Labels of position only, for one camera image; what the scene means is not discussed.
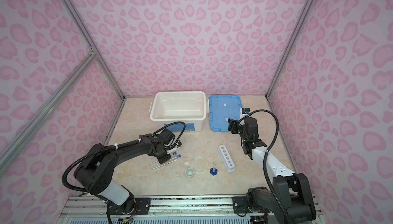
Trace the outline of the blue capped test tube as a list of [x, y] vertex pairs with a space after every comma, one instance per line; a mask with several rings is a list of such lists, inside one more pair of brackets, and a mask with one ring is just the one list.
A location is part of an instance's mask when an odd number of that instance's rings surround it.
[[173, 160], [175, 158], [179, 159], [180, 157], [181, 157], [181, 155], [179, 154], [179, 155], [177, 155], [177, 157], [171, 158], [171, 160]]
[[[174, 158], [175, 155], [177, 157], [177, 152], [175, 151], [175, 152], [171, 153], [170, 155], [171, 155], [171, 158]], [[159, 160], [156, 160], [156, 161], [150, 163], [150, 165], [154, 165], [154, 164], [157, 164], [157, 163], [159, 164]]]

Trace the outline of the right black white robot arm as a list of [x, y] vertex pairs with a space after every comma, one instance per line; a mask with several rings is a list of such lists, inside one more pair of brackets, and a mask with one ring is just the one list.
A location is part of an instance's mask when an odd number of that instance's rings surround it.
[[245, 155], [260, 165], [267, 182], [266, 187], [250, 188], [246, 193], [246, 204], [236, 213], [272, 212], [280, 224], [300, 224], [316, 219], [316, 209], [308, 178], [303, 173], [288, 169], [271, 152], [279, 126], [270, 145], [259, 138], [257, 120], [246, 116], [239, 121], [229, 119], [228, 129], [241, 138]]

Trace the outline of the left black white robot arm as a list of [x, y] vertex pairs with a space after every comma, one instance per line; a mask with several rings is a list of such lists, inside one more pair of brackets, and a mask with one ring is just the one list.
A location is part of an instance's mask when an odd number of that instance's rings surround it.
[[171, 159], [171, 153], [182, 146], [181, 141], [169, 130], [159, 134], [140, 135], [137, 140], [120, 145], [94, 145], [87, 155], [73, 164], [73, 176], [84, 187], [83, 192], [131, 209], [133, 194], [113, 179], [115, 168], [141, 155], [155, 157], [159, 164]]

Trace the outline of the blue plastic bin lid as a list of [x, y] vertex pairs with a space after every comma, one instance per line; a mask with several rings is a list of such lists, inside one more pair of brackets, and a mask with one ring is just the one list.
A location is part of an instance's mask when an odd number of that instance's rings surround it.
[[228, 132], [228, 120], [239, 120], [242, 102], [237, 95], [212, 95], [209, 97], [209, 121], [213, 132]]

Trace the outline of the clear petri dish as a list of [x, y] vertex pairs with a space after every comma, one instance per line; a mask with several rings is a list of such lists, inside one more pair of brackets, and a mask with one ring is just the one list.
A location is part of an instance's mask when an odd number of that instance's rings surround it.
[[208, 160], [204, 156], [197, 156], [191, 164], [196, 173], [204, 173], [208, 167]]

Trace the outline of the white test tube rack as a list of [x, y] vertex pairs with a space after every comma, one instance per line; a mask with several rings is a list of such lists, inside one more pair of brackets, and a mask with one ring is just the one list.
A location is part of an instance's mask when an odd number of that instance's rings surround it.
[[226, 168], [228, 173], [235, 172], [235, 163], [226, 147], [226, 145], [220, 145], [218, 147], [218, 153], [221, 157], [224, 167]]

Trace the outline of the white plastic storage bin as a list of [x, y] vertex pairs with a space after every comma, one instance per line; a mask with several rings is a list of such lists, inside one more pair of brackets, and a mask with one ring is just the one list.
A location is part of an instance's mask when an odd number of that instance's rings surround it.
[[201, 132], [209, 113], [209, 101], [201, 91], [159, 92], [150, 104], [150, 119], [159, 126], [184, 122], [186, 132]]

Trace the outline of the blue base graduated cylinder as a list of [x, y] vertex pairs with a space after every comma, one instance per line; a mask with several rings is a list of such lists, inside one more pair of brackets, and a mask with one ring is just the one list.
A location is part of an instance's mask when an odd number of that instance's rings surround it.
[[210, 169], [210, 174], [212, 176], [215, 176], [215, 175], [218, 174], [218, 169], [217, 169], [217, 163], [216, 162], [213, 162], [213, 165], [212, 165], [212, 167]]

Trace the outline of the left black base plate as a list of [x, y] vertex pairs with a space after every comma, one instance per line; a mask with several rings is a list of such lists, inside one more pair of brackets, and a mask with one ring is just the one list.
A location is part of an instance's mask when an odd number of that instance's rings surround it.
[[107, 205], [106, 213], [109, 215], [147, 215], [151, 206], [151, 198], [136, 197], [126, 201], [122, 206], [112, 202]]

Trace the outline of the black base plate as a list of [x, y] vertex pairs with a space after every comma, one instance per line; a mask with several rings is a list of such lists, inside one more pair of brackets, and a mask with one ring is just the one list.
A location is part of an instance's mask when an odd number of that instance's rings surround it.
[[232, 197], [233, 212], [238, 215], [272, 212], [273, 204], [270, 197], [235, 196]]
[[112, 202], [107, 205], [106, 213], [109, 215], [147, 215], [151, 206], [151, 198], [136, 197], [126, 201], [122, 206]]

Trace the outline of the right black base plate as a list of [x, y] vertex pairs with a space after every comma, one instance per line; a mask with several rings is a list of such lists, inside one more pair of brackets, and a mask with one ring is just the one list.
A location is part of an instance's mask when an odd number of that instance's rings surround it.
[[232, 197], [233, 212], [238, 215], [272, 212], [273, 204], [270, 197], [235, 196]]

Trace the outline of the aluminium mounting rail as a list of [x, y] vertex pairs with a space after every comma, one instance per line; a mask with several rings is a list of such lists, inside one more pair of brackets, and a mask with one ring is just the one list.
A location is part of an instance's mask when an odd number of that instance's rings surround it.
[[273, 213], [233, 212], [232, 195], [156, 195], [147, 215], [109, 215], [107, 204], [92, 195], [70, 197], [59, 224], [276, 224]]

